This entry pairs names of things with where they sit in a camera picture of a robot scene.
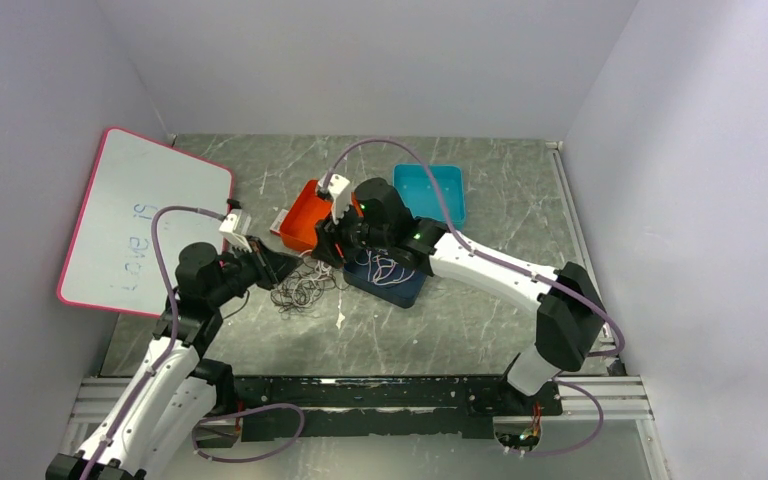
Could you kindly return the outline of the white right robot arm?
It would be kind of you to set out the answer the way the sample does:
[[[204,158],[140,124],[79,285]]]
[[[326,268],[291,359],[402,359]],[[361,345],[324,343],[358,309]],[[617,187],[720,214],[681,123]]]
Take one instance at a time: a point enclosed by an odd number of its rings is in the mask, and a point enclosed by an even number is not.
[[[318,180],[329,213],[315,227],[314,259],[342,267],[379,254],[408,271],[462,282],[535,313],[535,340],[518,354],[499,391],[502,406],[522,414],[538,391],[562,372],[576,372],[599,337],[605,309],[588,272],[569,262],[561,269],[532,264],[476,243],[458,230],[415,217],[382,178],[353,187],[337,174]]]

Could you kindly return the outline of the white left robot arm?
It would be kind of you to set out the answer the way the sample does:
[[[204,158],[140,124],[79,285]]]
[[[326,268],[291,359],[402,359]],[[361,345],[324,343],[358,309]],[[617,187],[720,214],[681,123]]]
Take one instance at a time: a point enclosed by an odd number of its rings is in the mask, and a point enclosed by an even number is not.
[[[231,366],[205,356],[223,324],[220,308],[253,287],[275,288],[302,263],[246,241],[243,251],[198,242],[179,253],[173,297],[137,373],[76,452],[54,457],[46,478],[156,478],[199,421],[241,410]]]

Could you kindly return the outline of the orange plastic bin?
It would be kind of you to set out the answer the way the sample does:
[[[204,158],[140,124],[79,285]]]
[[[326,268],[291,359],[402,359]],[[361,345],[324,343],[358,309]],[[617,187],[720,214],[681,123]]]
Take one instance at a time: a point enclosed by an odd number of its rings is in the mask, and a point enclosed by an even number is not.
[[[318,192],[318,180],[311,179],[304,185],[281,226],[281,240],[284,246],[291,250],[311,253],[316,244],[314,232],[316,223],[318,221],[332,221],[331,200]],[[351,186],[353,189],[352,206],[341,222],[335,225],[343,255],[346,253],[348,245],[349,230],[352,226],[356,226],[362,217],[360,206],[355,199],[352,182]]]

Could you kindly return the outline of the red and white small box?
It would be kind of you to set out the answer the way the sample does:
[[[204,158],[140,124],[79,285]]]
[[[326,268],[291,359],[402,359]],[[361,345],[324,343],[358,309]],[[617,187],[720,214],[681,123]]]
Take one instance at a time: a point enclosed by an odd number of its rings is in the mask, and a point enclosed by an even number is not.
[[[289,213],[289,211],[286,210],[286,209],[282,209],[282,210],[280,210],[278,212],[276,218],[274,219],[274,221],[270,225],[270,232],[272,234],[280,235],[281,226],[282,226],[285,218],[287,217],[288,213]]]

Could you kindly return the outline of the dark blue plastic bin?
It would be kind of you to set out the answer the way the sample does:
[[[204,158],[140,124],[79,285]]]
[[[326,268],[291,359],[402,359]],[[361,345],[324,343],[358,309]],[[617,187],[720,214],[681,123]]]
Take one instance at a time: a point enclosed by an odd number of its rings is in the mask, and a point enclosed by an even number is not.
[[[349,285],[365,293],[408,309],[419,297],[427,275],[406,269],[386,256],[367,251],[345,264],[343,278]]]

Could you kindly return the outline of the teal plastic bin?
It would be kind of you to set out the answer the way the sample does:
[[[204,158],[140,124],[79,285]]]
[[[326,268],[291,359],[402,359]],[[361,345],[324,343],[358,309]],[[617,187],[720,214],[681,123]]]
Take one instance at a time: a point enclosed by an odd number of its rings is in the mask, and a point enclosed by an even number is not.
[[[466,220],[465,188],[462,170],[454,165],[431,165],[443,203],[456,229]],[[440,201],[431,180],[420,164],[398,164],[393,168],[392,184],[414,216],[445,221]]]

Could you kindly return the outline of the pink-framed whiteboard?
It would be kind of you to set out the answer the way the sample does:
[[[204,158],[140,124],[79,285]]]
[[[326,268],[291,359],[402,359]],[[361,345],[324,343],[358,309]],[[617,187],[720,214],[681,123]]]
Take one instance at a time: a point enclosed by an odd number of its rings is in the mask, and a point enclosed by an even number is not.
[[[192,213],[224,213],[233,173],[121,128],[107,129],[81,206],[57,287],[62,303],[132,315],[156,316],[166,302],[151,237],[158,210],[178,211],[158,224],[164,264],[172,272],[179,252],[195,242],[221,249],[216,221]]]

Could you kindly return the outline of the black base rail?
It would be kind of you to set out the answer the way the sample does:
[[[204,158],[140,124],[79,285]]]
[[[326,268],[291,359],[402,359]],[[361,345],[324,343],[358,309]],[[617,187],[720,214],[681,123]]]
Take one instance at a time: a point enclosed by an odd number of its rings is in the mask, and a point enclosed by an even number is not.
[[[239,376],[200,436],[217,445],[304,437],[457,434],[511,437],[502,421],[530,426],[563,412],[559,388],[526,396],[501,375],[372,377]]]

